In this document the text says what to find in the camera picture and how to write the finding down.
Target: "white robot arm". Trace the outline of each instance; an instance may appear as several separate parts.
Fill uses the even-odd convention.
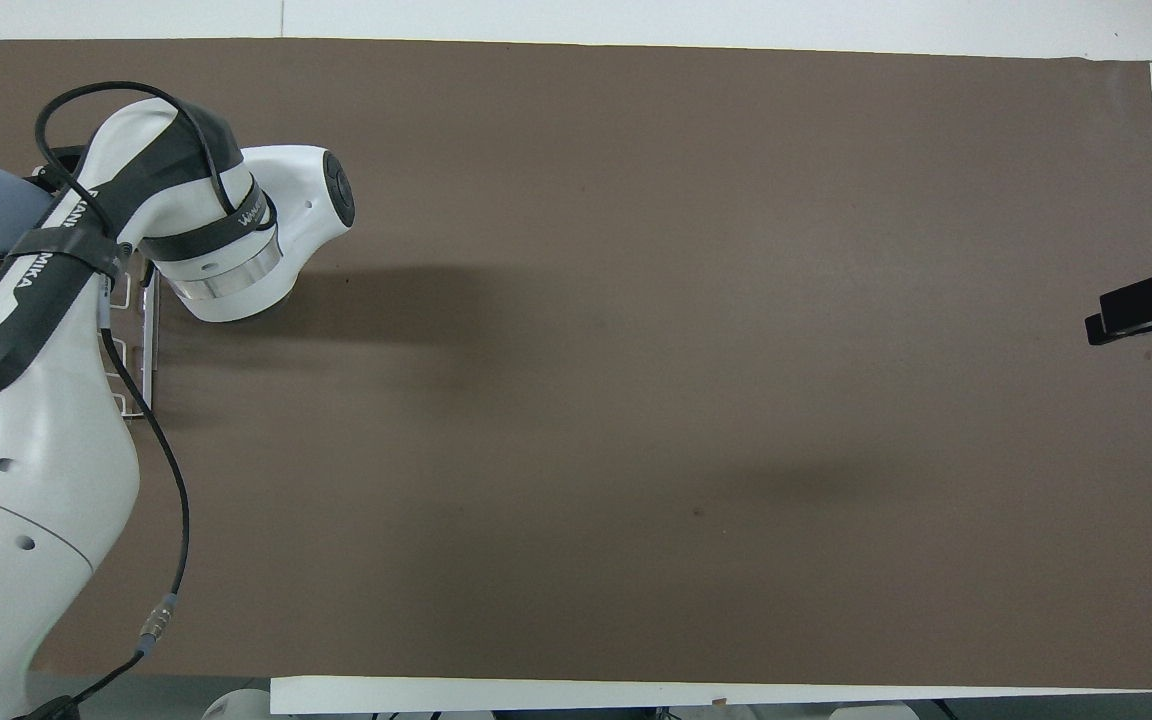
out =
[[[202,320],[247,318],[355,217],[328,151],[238,150],[218,115],[138,83],[58,97],[40,143],[52,109],[113,88],[156,97],[105,120],[76,179],[59,170],[67,185],[0,272],[0,719],[29,711],[29,659],[122,533],[141,484],[97,344],[109,279],[138,249]],[[161,634],[179,581],[132,661]]]

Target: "black cable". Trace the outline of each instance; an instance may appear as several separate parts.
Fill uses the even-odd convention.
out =
[[[950,710],[950,704],[949,703],[943,702],[943,700],[932,700],[932,703],[937,707],[941,708],[941,712],[943,712],[943,714],[946,717],[948,717],[948,720],[958,720],[958,717],[955,715],[954,711]]]
[[[198,141],[198,147],[202,150],[202,159],[204,159],[207,165],[207,173],[211,177],[212,192],[215,192],[215,199],[220,200],[221,209],[225,209],[226,215],[234,214],[234,204],[229,202],[229,195],[225,191],[223,183],[220,181],[220,172],[217,170],[217,160],[211,156],[211,147],[207,146],[207,138],[202,132],[202,126],[198,124],[198,120],[194,118],[191,111],[189,111],[180,100],[175,99],[172,94],[166,94],[166,92],[154,88],[152,85],[145,85],[143,82],[134,81],[108,81],[108,82],[96,82],[92,85],[84,85],[82,88],[74,88],[70,91],[61,92],[61,94],[52,97],[51,101],[44,105],[44,108],[38,111],[38,118],[33,122],[33,141],[38,145],[38,151],[41,152],[44,159],[50,166],[50,172],[54,172],[56,177],[60,177],[70,190],[76,192],[83,202],[86,203],[88,207],[96,213],[96,217],[100,219],[101,228],[104,229],[106,236],[113,232],[113,222],[109,219],[109,213],[106,213],[105,209],[101,209],[99,202],[96,197],[82,184],[78,180],[74,177],[73,174],[60,162],[56,158],[55,152],[51,151],[51,146],[47,145],[47,120],[51,120],[52,113],[60,109],[61,105],[67,104],[70,100],[76,100],[83,94],[92,94],[93,92],[104,92],[106,90],[134,90],[137,92],[143,92],[143,94],[152,94],[159,100],[164,100],[177,111],[181,118],[185,119],[189,128],[194,129],[194,135]]]
[[[143,659],[143,657],[145,657],[145,653],[141,651],[132,652],[131,660],[128,660],[127,662],[115,667],[115,669],[109,670],[108,675],[105,675],[104,679],[97,680],[94,683],[91,684],[91,687],[86,689],[86,691],[76,694],[76,696],[74,696],[74,700],[69,702],[69,705],[78,705],[79,702],[85,702],[88,698],[93,696],[93,694],[99,694],[101,689],[105,688],[105,685],[113,683],[114,679],[118,679],[119,675],[122,675],[123,673],[130,670],[134,667],[134,665],[136,665],[137,662],[141,661],[141,659]]]
[[[184,568],[189,560],[189,492],[184,487],[184,477],[180,473],[180,464],[177,464],[175,454],[172,452],[172,445],[168,442],[168,437],[162,432],[159,419],[154,416],[154,410],[150,409],[145,396],[141,395],[141,388],[136,387],[132,374],[127,372],[127,366],[123,365],[123,361],[118,356],[118,347],[114,346],[114,333],[111,333],[109,328],[101,328],[100,338],[105,344],[105,354],[109,355],[109,363],[114,365],[114,372],[118,373],[119,378],[123,379],[127,392],[132,394],[136,406],[141,408],[141,412],[145,415],[150,427],[154,430],[154,437],[159,439],[162,454],[168,460],[168,465],[172,467],[172,477],[175,478],[175,484],[177,484],[177,495],[180,495],[180,558],[177,561],[177,573],[175,573],[175,578],[172,581],[172,593],[179,594],[180,581],[184,578]]]

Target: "cable connector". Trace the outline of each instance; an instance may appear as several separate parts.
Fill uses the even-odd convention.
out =
[[[96,327],[101,331],[109,328],[109,296],[114,293],[114,281],[101,278],[100,296],[96,297]]]
[[[143,655],[150,655],[150,651],[154,650],[154,643],[159,642],[165,630],[168,629],[172,612],[175,611],[175,602],[177,602],[175,593],[166,594],[162,602],[159,602],[154,611],[150,612],[145,624],[141,626],[141,642],[136,643],[136,650]]]

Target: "metal ring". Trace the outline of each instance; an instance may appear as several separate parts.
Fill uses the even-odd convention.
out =
[[[168,278],[168,281],[183,300],[218,300],[251,287],[265,278],[282,259],[283,250],[278,245],[278,228],[274,228],[270,234],[270,242],[266,242],[260,251],[233,268],[200,281],[177,281],[172,278]]]

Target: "white table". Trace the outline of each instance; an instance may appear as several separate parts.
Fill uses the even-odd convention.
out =
[[[1152,0],[0,0],[6,38],[353,37],[1152,61]],[[1105,692],[1079,688],[274,679],[275,712],[626,707]]]

